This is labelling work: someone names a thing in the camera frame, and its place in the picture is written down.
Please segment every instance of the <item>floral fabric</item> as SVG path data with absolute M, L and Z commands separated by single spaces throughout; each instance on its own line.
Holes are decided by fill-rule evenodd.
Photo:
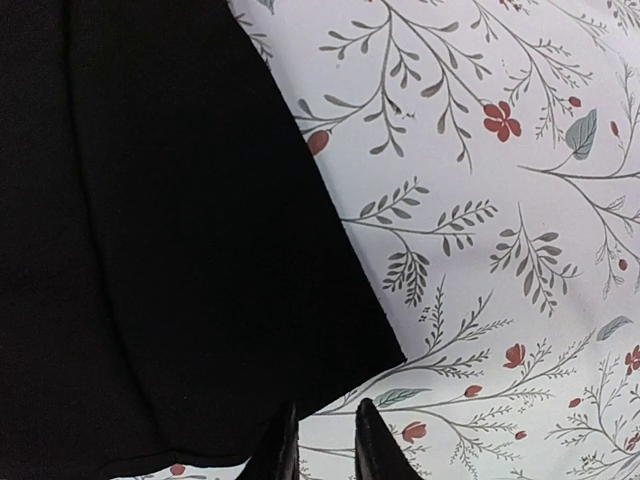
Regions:
M 640 478 L 640 5 L 233 8 L 410 358 L 302 423 L 303 477 L 353 475 L 371 397 L 425 478 Z

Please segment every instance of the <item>black fabric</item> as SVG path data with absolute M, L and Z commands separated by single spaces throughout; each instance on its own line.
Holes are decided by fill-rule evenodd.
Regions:
M 403 359 L 224 0 L 0 0 L 0 478 L 238 464 Z

